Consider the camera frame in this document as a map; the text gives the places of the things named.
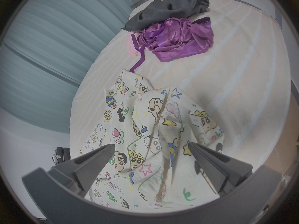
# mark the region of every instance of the purple satin garment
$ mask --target purple satin garment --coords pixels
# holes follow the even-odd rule
[[[190,18],[169,18],[164,23],[153,23],[142,30],[137,40],[132,35],[135,49],[141,52],[141,59],[130,69],[134,73],[144,60],[144,48],[152,51],[161,62],[174,58],[192,56],[206,52],[213,44],[213,31],[209,17],[191,23]]]

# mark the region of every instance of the black garment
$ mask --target black garment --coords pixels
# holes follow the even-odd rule
[[[132,17],[123,29],[139,31],[170,17],[187,18],[196,13],[206,12],[209,5],[209,0],[154,0],[143,11]]]

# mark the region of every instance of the curtain fold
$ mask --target curtain fold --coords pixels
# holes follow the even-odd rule
[[[132,12],[132,0],[29,0],[0,46],[0,106],[69,133],[71,104],[88,69]]]

